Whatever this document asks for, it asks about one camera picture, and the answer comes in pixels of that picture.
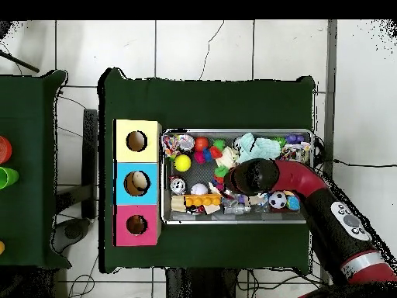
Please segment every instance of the toy block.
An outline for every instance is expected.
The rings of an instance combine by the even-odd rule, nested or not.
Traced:
[[[117,162],[159,162],[161,125],[157,121],[114,121]]]
[[[153,246],[161,233],[161,219],[158,205],[115,206],[115,245]]]
[[[158,163],[116,164],[116,205],[157,205],[160,191]]]
[[[220,194],[204,194],[202,196],[184,195],[186,206],[218,206],[220,205]]]

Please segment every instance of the white ball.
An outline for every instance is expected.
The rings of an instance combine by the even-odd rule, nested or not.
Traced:
[[[208,194],[208,189],[204,184],[197,183],[192,186],[190,193],[197,196],[202,196],[203,194]]]
[[[273,208],[281,209],[287,204],[287,197],[283,192],[276,191],[269,197],[269,204]]]

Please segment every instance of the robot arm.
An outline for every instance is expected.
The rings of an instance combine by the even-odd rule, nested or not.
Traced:
[[[296,192],[304,205],[302,214],[312,233],[313,249],[335,284],[397,281],[360,220],[311,168],[295,161],[254,159],[232,169],[225,186],[248,196]]]

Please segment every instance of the green table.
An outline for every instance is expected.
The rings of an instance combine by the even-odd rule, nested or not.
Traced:
[[[309,271],[309,229],[299,224],[163,225],[152,247],[112,246],[112,121],[156,120],[166,128],[312,129],[310,77],[298,81],[128,80],[108,69],[98,82],[102,271],[115,267],[296,266]]]
[[[0,76],[0,135],[12,144],[3,167],[19,172],[19,181],[0,190],[0,265],[66,268],[66,258],[52,252],[55,214],[54,101],[66,72],[42,78]]]

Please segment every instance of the red cup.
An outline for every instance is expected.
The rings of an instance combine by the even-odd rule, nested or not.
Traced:
[[[9,160],[12,153],[12,147],[7,138],[0,136],[0,164]]]

